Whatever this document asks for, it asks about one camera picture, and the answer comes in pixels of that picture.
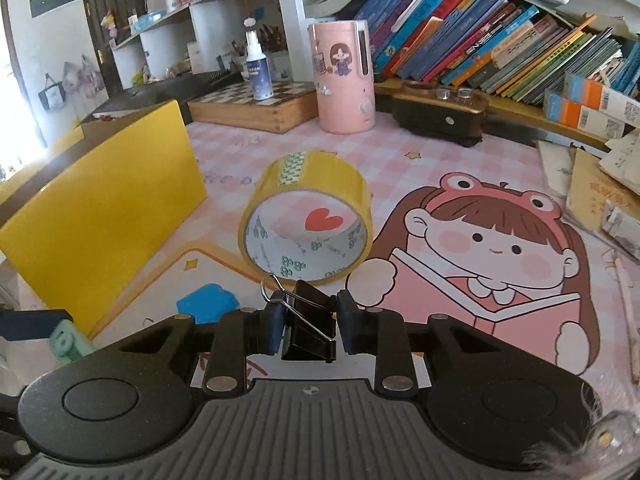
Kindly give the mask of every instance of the purple book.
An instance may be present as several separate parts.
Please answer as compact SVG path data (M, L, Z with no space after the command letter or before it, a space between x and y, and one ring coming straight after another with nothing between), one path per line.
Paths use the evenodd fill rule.
M394 9L394 11L389 15L389 17L385 20L385 23L376 31L372 38L369 40L369 44L371 47L371 54L374 55L376 51L385 44L386 38L391 34L391 27L394 26L394 23L400 17L400 14L405 12L406 8L411 5L411 2L414 0L402 0L400 4Z

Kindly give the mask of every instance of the white collar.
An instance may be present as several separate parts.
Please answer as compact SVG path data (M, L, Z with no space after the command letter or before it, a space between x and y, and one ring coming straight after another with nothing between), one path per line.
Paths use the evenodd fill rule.
M478 298L488 298L490 295L493 295L495 303L500 305L510 304L516 295L516 291L512 288L507 287L501 290L495 290L483 285L477 278L468 278L466 280L466 286L468 286L471 293Z

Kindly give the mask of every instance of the red heart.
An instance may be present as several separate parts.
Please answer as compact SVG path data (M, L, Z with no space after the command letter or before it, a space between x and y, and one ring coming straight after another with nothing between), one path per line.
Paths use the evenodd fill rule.
M328 216L329 210L325 207L314 209L306 216L305 229L307 231L330 231L342 225L344 218L341 216Z

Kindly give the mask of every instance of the roll of tape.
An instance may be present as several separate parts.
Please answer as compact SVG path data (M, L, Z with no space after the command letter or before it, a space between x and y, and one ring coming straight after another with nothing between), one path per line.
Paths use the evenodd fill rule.
M297 152L265 170L242 215L238 246L263 272L322 283L362 263L372 236L361 174L332 153Z

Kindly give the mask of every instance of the star print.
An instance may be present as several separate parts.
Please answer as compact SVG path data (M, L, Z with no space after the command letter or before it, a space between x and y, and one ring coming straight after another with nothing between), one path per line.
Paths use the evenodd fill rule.
M184 269L183 270L191 270L191 269L197 269L198 268L198 259L194 259L194 260L187 260L184 263Z

